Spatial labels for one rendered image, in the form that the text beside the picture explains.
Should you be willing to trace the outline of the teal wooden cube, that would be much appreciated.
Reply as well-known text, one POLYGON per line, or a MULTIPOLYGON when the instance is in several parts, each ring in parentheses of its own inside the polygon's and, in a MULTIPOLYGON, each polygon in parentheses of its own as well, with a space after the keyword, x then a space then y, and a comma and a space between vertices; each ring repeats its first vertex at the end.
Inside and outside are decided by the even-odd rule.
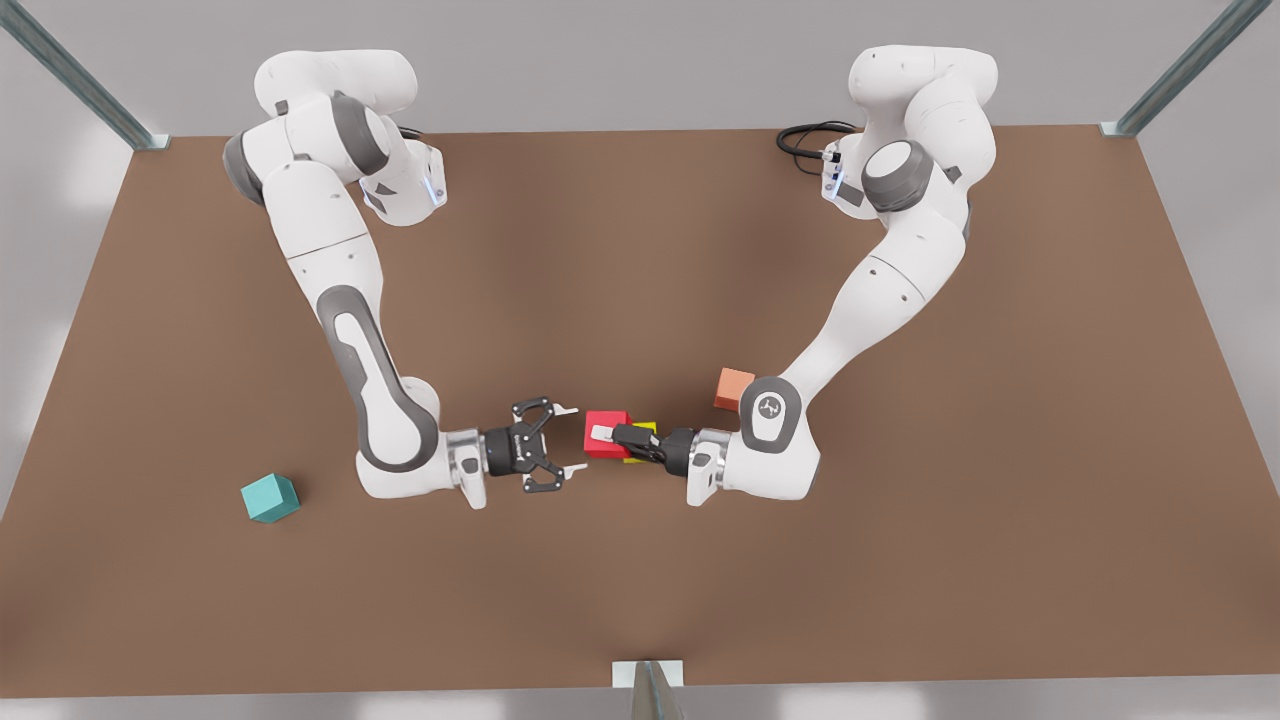
POLYGON ((239 492, 253 521, 274 523, 300 509, 293 483, 276 473, 242 487, 239 492))

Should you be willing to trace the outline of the red wooden cube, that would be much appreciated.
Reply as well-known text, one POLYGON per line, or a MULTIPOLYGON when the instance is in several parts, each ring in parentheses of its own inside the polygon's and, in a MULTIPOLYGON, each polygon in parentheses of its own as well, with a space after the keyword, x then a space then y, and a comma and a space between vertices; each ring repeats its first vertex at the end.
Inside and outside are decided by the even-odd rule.
POLYGON ((620 410, 589 410, 585 416, 582 448, 589 457, 627 459, 630 451, 612 439, 617 425, 630 425, 631 416, 620 410))

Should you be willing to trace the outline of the silver frame post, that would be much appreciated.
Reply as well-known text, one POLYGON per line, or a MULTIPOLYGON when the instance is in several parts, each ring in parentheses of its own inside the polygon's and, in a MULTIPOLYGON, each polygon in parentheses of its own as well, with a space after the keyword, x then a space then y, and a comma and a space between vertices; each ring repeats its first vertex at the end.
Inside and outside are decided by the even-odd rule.
POLYGON ((0 0, 0 27, 132 150, 169 146, 168 135, 148 131, 17 0, 0 0))
POLYGON ((1121 114, 1098 124, 1106 137, 1134 138, 1165 110, 1274 0, 1231 0, 1180 56, 1121 114))
POLYGON ((682 660, 614 661, 612 685, 631 689, 630 720, 685 720, 673 688, 684 687, 682 660))

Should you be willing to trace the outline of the orange wooden cube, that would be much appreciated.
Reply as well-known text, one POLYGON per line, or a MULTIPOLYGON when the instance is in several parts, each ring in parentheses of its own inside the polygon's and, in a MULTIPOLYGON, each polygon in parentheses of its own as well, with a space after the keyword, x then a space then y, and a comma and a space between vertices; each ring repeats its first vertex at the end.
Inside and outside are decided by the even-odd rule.
POLYGON ((750 372, 722 368, 716 386, 714 406, 737 413, 742 393, 755 379, 756 375, 750 372))

